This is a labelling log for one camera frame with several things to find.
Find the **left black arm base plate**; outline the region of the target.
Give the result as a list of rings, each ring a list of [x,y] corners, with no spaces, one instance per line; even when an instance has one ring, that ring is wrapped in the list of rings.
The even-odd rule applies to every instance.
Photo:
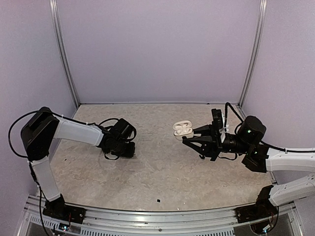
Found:
[[[82,224],[86,215],[86,209],[67,205],[63,196],[60,195],[53,201],[46,200],[43,214],[51,218],[67,221],[68,223]]]

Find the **white earbuds charging case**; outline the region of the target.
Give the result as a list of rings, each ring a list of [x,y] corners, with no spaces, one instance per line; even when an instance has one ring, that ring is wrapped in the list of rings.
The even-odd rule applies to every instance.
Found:
[[[179,141],[181,141],[183,137],[188,139],[194,136],[192,122],[189,120],[179,121],[175,123],[172,128],[174,130],[174,137]]]

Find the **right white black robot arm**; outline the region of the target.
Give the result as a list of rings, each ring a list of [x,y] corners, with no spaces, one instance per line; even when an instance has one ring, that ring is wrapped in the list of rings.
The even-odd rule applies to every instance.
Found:
[[[315,193],[315,150],[275,147],[262,141],[266,127],[254,116],[241,120],[233,134],[228,132],[227,111],[212,109],[211,124],[193,128],[189,120],[173,125],[174,136],[199,153],[200,158],[216,161],[221,153],[243,156],[242,163],[252,172],[266,173],[280,170],[304,171],[300,179],[262,188],[252,206],[252,214],[262,218],[274,207],[312,196]]]

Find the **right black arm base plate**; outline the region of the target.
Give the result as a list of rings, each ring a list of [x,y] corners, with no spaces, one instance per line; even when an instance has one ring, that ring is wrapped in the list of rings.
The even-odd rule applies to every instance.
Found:
[[[235,208],[238,223],[254,221],[278,214],[278,207],[269,201],[273,187],[273,185],[263,187],[254,204]]]

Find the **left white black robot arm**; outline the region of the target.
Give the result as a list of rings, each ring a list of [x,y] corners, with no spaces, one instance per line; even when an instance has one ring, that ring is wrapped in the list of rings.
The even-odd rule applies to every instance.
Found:
[[[123,118],[104,127],[102,123],[84,123],[53,113],[42,107],[21,130],[29,167],[40,193],[46,199],[46,207],[59,219],[69,214],[60,193],[49,161],[49,149],[54,139],[69,140],[100,148],[104,154],[116,159],[132,158],[135,152],[136,128]]]

